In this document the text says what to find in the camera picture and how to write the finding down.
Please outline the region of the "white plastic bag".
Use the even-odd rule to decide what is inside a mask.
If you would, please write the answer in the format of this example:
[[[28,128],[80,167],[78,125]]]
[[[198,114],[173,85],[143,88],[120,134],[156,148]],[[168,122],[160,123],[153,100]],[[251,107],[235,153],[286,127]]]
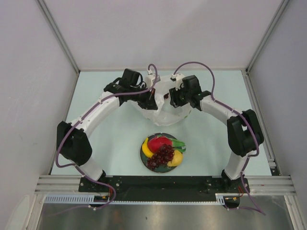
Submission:
[[[131,104],[147,119],[151,120],[157,126],[169,126],[175,124],[184,118],[186,118],[192,107],[190,104],[186,104],[182,107],[174,108],[170,104],[169,90],[175,88],[176,83],[171,81],[171,74],[160,77],[160,90],[155,90],[155,101],[158,106],[158,110],[145,110],[138,106],[136,102]]]

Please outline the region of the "fake watermelon slice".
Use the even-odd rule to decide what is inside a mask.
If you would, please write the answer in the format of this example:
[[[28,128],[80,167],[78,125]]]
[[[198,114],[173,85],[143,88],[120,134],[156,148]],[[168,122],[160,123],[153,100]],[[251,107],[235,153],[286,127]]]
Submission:
[[[156,153],[162,146],[171,146],[174,149],[183,149],[185,148],[186,144],[183,141],[174,138],[157,135],[148,141],[147,146],[151,152]]]

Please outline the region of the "fake yellow banana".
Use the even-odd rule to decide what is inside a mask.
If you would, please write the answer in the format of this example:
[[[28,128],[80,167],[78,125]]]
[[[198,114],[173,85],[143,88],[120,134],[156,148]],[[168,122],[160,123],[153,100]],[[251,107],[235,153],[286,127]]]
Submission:
[[[151,150],[148,147],[148,141],[149,138],[146,138],[145,141],[143,142],[142,151],[147,158],[151,158],[154,154],[151,152]]]

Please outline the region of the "fake red grapes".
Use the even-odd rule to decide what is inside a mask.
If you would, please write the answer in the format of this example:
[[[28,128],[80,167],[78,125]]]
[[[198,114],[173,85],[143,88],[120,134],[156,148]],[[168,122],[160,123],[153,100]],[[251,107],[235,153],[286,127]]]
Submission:
[[[171,145],[162,145],[152,157],[147,159],[146,167],[155,170],[160,166],[166,166],[174,157],[174,149]]]

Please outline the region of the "fake yellow lemon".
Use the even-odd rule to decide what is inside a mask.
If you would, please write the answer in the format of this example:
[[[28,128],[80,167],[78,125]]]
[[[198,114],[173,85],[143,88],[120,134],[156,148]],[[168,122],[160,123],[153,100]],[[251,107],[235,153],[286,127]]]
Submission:
[[[179,150],[175,150],[173,159],[167,163],[167,166],[177,167],[182,163],[182,161],[183,161],[183,154]]]

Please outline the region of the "blue ceramic plate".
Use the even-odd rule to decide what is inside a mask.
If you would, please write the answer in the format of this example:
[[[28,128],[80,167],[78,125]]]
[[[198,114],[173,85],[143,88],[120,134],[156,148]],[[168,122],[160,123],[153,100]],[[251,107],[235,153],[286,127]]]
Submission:
[[[167,133],[156,133],[156,134],[153,134],[153,135],[150,135],[148,136],[149,140],[152,139],[153,137],[157,136],[157,135],[162,135],[162,136],[167,136],[169,138],[174,138],[176,139],[174,136],[170,135],[170,134],[167,134]],[[183,149],[180,149],[180,148],[175,148],[174,150],[179,150],[182,154],[186,151],[186,146],[185,148]],[[140,158],[141,158],[141,161],[143,163],[143,165],[145,166],[146,165],[146,162],[147,162],[147,157],[144,155],[143,151],[142,151],[142,147],[140,148]],[[166,166],[160,166],[158,168],[156,168],[155,170],[151,170],[152,172],[155,172],[155,173],[167,173],[171,170],[173,170],[174,168],[176,167],[168,167],[167,165]]]

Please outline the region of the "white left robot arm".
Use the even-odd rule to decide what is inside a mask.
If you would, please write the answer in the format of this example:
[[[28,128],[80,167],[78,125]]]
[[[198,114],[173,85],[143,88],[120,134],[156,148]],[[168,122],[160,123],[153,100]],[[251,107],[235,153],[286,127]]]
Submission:
[[[87,177],[89,186],[102,191],[106,186],[106,173],[92,158],[89,137],[97,126],[124,102],[134,101],[143,109],[157,110],[155,85],[158,73],[147,70],[153,80],[146,83],[143,76],[134,70],[125,69],[122,76],[109,83],[97,101],[81,116],[72,122],[60,122],[57,126],[57,153]]]

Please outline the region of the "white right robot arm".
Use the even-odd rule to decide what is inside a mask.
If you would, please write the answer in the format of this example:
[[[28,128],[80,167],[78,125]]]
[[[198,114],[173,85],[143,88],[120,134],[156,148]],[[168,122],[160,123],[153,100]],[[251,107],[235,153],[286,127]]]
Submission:
[[[238,188],[238,178],[243,177],[249,159],[259,155],[260,145],[264,142],[256,113],[251,109],[238,111],[217,100],[213,91],[201,89],[195,75],[185,77],[172,74],[170,80],[176,84],[169,89],[173,107],[189,104],[226,125],[228,145],[232,152],[222,172],[225,178],[221,180],[221,186],[226,192],[233,192]]]

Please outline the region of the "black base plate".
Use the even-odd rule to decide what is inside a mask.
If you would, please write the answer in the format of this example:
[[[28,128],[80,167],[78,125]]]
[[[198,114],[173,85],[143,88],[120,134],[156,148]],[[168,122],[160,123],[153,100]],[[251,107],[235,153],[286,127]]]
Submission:
[[[105,183],[122,202],[210,202],[216,194],[249,191],[246,178],[231,181],[219,176],[108,176]]]

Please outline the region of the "aluminium frame rail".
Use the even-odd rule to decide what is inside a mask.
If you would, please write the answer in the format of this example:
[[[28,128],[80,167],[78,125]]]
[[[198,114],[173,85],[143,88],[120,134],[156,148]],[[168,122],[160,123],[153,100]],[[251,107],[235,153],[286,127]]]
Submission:
[[[42,175],[39,177],[36,194],[85,194],[79,175]],[[246,176],[252,195],[294,196],[295,187],[290,176]]]

